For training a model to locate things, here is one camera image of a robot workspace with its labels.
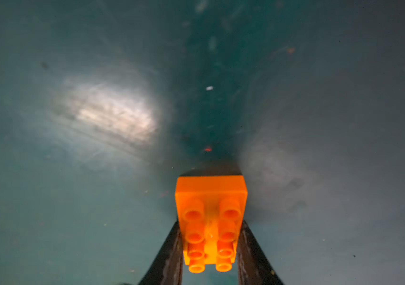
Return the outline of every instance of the black clamp jaw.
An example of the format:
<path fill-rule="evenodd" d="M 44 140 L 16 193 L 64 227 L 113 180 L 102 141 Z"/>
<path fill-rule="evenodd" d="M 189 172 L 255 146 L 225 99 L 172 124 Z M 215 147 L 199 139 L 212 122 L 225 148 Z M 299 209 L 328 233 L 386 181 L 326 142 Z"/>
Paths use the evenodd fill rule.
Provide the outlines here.
<path fill-rule="evenodd" d="M 182 251 L 182 235 L 179 222 L 176 221 L 138 285 L 181 285 L 184 263 Z M 237 244 L 237 270 L 239 285 L 284 285 L 245 221 Z"/>

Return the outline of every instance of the orange plastic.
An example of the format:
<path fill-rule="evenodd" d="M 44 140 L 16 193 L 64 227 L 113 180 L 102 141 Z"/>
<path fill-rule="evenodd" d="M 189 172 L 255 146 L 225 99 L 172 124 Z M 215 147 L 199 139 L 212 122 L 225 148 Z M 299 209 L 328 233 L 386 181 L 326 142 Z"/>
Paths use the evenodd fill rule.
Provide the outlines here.
<path fill-rule="evenodd" d="M 246 202 L 242 175 L 177 179 L 177 214 L 190 272 L 212 264 L 220 272 L 232 269 Z"/>

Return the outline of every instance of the lego stud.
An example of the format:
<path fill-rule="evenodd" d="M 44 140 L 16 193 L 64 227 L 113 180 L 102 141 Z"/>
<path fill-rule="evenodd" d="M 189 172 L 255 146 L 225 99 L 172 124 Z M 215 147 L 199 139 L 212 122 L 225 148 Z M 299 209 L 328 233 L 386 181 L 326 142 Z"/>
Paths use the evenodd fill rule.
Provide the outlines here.
<path fill-rule="evenodd" d="M 205 270 L 204 259 L 191 259 L 190 265 L 188 265 L 188 270 L 191 273 L 201 273 Z"/>
<path fill-rule="evenodd" d="M 204 257 L 204 243 L 189 243 L 188 257 L 190 259 L 201 259 Z"/>
<path fill-rule="evenodd" d="M 232 221 L 218 222 L 218 239 L 222 242 L 233 242 L 236 239 L 236 224 Z"/>
<path fill-rule="evenodd" d="M 223 199 L 220 202 L 220 217 L 224 220 L 235 221 L 242 216 L 239 201 Z"/>
<path fill-rule="evenodd" d="M 191 200 L 183 212 L 183 219 L 187 222 L 199 222 L 204 219 L 204 203 L 201 200 Z"/>
<path fill-rule="evenodd" d="M 200 243 L 204 241 L 204 224 L 188 223 L 185 229 L 185 240 L 189 243 Z"/>
<path fill-rule="evenodd" d="M 217 241 L 217 256 L 220 258 L 231 258 L 234 255 L 234 247 L 232 242 Z"/>
<path fill-rule="evenodd" d="M 226 258 L 219 258 L 217 257 L 217 263 L 215 264 L 215 268 L 219 272 L 227 272 L 230 271 L 231 268 L 233 268 L 233 265 L 231 264 L 231 260 Z"/>

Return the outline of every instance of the dust particle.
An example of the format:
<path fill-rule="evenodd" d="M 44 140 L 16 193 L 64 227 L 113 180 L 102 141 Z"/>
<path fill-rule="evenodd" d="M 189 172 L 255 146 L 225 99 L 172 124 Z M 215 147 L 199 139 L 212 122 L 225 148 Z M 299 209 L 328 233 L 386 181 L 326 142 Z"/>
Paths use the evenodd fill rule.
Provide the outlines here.
<path fill-rule="evenodd" d="M 44 70 L 48 70 L 48 69 L 49 69 L 49 65 L 48 65 L 46 62 L 41 62 L 41 67 L 42 67 Z"/>
<path fill-rule="evenodd" d="M 210 37 L 208 45 L 209 51 L 214 52 L 217 49 L 217 38 L 215 36 Z"/>

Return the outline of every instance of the white speck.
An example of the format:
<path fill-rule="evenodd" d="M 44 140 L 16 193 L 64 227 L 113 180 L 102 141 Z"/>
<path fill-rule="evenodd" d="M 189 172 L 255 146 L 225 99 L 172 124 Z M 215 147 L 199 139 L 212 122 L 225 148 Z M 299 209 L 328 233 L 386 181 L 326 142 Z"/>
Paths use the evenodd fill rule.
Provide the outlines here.
<path fill-rule="evenodd" d="M 198 5 L 196 5 L 196 7 L 195 7 L 195 12 L 198 13 L 198 14 L 201 14 L 207 8 L 208 4 L 209 4 L 209 1 L 200 0 Z"/>
<path fill-rule="evenodd" d="M 212 36 L 209 40 L 209 51 L 214 52 L 217 49 L 217 37 Z"/>

